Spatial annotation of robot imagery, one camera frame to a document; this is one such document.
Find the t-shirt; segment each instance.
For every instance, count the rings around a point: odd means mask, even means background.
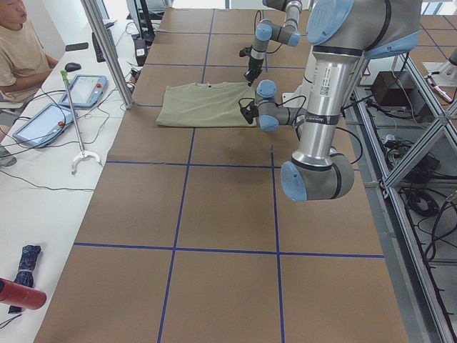
[[[31,76],[49,70],[43,46],[30,21],[19,31],[0,25],[0,86],[11,86],[19,76]],[[36,93],[39,85],[23,91],[1,93],[8,101],[20,102]]]
[[[255,96],[247,82],[167,86],[158,125],[189,127],[255,126],[240,112],[238,100]]]

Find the tablet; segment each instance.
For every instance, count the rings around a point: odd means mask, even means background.
[[[57,138],[73,123],[66,107],[49,104],[13,133],[13,138],[32,148],[42,148]]]
[[[102,75],[76,75],[69,84],[71,100],[75,109],[90,109],[103,95],[106,77]],[[66,93],[59,101],[60,106],[70,107]]]

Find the red cylinder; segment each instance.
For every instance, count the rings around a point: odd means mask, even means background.
[[[0,278],[0,302],[24,309],[39,309],[46,302],[46,293]]]

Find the person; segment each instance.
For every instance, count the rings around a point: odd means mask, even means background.
[[[57,60],[43,46],[27,20],[22,0],[0,0],[0,94],[23,102],[46,80]]]

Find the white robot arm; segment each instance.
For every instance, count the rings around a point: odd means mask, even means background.
[[[307,72],[313,71],[309,94],[303,108],[284,108],[275,102],[276,85],[263,80],[257,87],[253,109],[246,119],[258,116],[264,131],[280,124],[295,123],[300,137],[291,161],[281,167],[281,184],[294,201],[335,199],[347,194],[353,185],[353,167],[332,147],[341,107],[349,96],[351,71],[361,59],[379,59],[412,50],[418,42],[421,0],[320,0],[308,22],[307,38],[315,59],[308,59]],[[300,1],[263,0],[275,9],[287,9]],[[266,30],[262,21],[256,32],[248,82],[256,77],[259,61],[266,51]]]

